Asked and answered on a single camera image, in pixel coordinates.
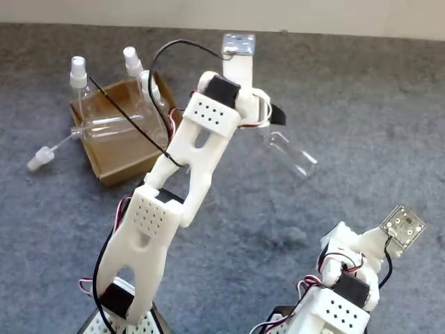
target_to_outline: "gray carpet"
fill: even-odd
[[[121,51],[146,64],[165,42],[220,48],[222,32],[0,25],[0,324],[2,333],[75,333],[94,309],[76,286],[90,275],[120,197],[104,188],[79,143],[30,175],[25,163],[72,124],[70,57],[100,83],[121,79]],[[178,100],[220,62],[178,47],[161,69]],[[320,162],[301,182],[249,131],[227,149],[199,214],[172,243],[156,302],[176,333],[247,333],[275,305],[296,302],[318,240],[344,220],[362,232],[399,202],[429,223],[372,314],[369,334],[445,327],[445,44],[258,33],[254,85],[288,112],[284,133]],[[186,176],[170,190],[184,192]]]

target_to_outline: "black wire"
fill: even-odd
[[[306,294],[307,294],[307,292],[309,292],[309,290],[312,288],[312,287],[320,287],[320,288],[324,288],[324,286],[322,286],[322,285],[319,285],[319,284],[314,284],[314,285],[311,285],[307,290],[305,290],[305,293],[301,296],[301,298],[297,301],[297,303],[295,304],[295,306],[292,308],[292,310],[289,312],[289,317],[288,318],[286,318],[286,320],[284,320],[283,321],[283,323],[284,322],[286,322],[290,317],[291,317],[291,315],[292,315],[292,313],[297,309],[297,307],[300,305],[300,303],[301,303],[301,301],[304,299],[304,297],[306,296]],[[258,327],[255,331],[258,331],[260,328],[261,328],[261,332],[260,332],[260,334],[263,334],[264,333],[264,327],[265,326],[269,326],[268,324],[264,324],[264,325],[261,325],[260,327]]]
[[[160,145],[158,145],[153,139],[151,139],[145,132],[144,130],[142,130],[128,115],[127,113],[125,113],[125,111],[122,110],[122,108],[120,106],[118,106],[118,104],[110,97],[110,95],[108,95],[105,90],[102,89],[101,86],[99,86],[99,84],[92,78],[92,77],[88,77],[91,82],[94,83],[94,85],[96,86],[96,88],[98,90],[100,90],[100,92],[104,95],[104,97],[122,114],[122,116],[124,116],[130,123],[131,125],[134,126],[134,128],[136,130],[138,130],[151,144],[153,144],[158,150],[160,150],[162,152],[162,154],[165,155],[166,158],[168,158],[169,160],[171,160],[172,163],[174,163],[176,166],[178,167],[182,167],[182,165],[178,164],[170,155],[170,153],[168,153],[166,150],[164,150]],[[169,129],[167,128],[167,137],[170,137],[169,135]]]
[[[215,56],[223,61],[228,61],[230,59],[232,59],[232,57],[230,56],[229,58],[225,58],[224,56],[221,56],[219,53],[205,47],[204,45],[201,45],[199,43],[193,42],[191,40],[172,40],[171,42],[165,44],[162,48],[160,48],[156,54],[153,57],[152,63],[150,64],[149,67],[149,74],[148,74],[148,94],[150,96],[150,98],[152,99],[153,105],[156,108],[156,110],[158,111],[158,114],[160,115],[165,128],[167,129],[167,132],[170,132],[170,128],[168,126],[168,122],[167,119],[165,118],[165,115],[162,113],[161,107],[158,105],[158,102],[156,101],[156,99],[153,96],[153,91],[152,91],[152,77],[153,77],[153,71],[154,71],[154,67],[156,66],[156,62],[158,61],[158,58],[161,56],[161,54],[168,49],[169,47],[172,47],[173,45],[176,44],[185,44],[185,45],[190,45],[192,47],[197,47],[198,49],[201,49],[205,52],[210,53],[212,56]]]
[[[107,236],[104,245],[102,246],[102,249],[100,250],[99,256],[97,257],[95,270],[92,274],[92,298],[95,300],[95,304],[97,306],[97,309],[99,310],[100,317],[102,318],[102,321],[104,322],[105,326],[108,328],[111,334],[116,334],[116,331],[111,326],[108,319],[105,317],[104,309],[99,301],[99,297],[97,295],[97,274],[99,273],[99,265],[102,261],[102,258],[104,256],[106,247],[108,246],[108,243],[111,239],[111,236],[113,235],[113,230],[111,230],[110,234]]]
[[[387,275],[383,278],[382,282],[378,283],[378,288],[382,289],[382,286],[385,285],[385,283],[389,280],[389,278],[391,277],[392,274],[392,260],[391,260],[391,256],[389,256],[388,253],[388,245],[389,242],[391,241],[392,237],[388,237],[388,240],[385,242],[385,257],[387,258],[388,261],[388,273]]]

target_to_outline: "brown cardboard box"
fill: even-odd
[[[155,74],[155,79],[169,107],[176,106],[175,99],[161,75]],[[104,90],[118,106],[128,114],[131,114],[133,107],[129,103],[129,88],[133,88],[132,86],[136,86],[136,81],[126,80],[107,86]],[[94,100],[94,103],[99,106],[98,112],[103,113],[104,116],[116,116],[119,113],[100,92],[96,92],[88,99]],[[74,101],[70,102],[70,106],[74,123],[79,126],[82,123],[82,119],[78,104]],[[179,125],[181,115],[174,112],[173,119]],[[106,186],[113,186],[151,171],[156,159],[160,155],[160,152],[142,135],[113,142],[91,143],[82,140],[82,143],[90,160],[92,170]]]

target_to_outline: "spray nozzle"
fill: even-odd
[[[70,138],[76,138],[75,134],[71,133],[69,136],[62,139],[57,145],[49,148],[48,146],[43,146],[34,155],[34,157],[28,162],[28,169],[31,172],[35,172],[37,169],[43,165],[48,164],[55,157],[54,152],[64,143],[69,141]]]
[[[54,159],[54,151],[48,146],[43,146],[28,162],[28,169],[31,172],[35,172],[41,166],[48,164],[52,159]]]
[[[75,56],[71,59],[70,83],[71,87],[81,89],[86,87],[86,60]]]
[[[139,81],[142,86],[142,94],[144,95],[145,101],[151,102],[152,99],[150,99],[150,95],[148,93],[148,78],[149,78],[150,71],[142,71],[139,75]],[[161,92],[159,91],[158,85],[156,85],[156,82],[154,78],[152,77],[152,93],[154,96],[154,99],[156,101],[161,100]]]
[[[123,51],[125,57],[125,67],[130,77],[137,78],[139,74],[144,70],[142,63],[136,53],[134,47],[126,47]]]

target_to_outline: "white wall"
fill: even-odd
[[[287,30],[436,40],[445,40],[444,13],[445,0],[0,0],[0,22]]]

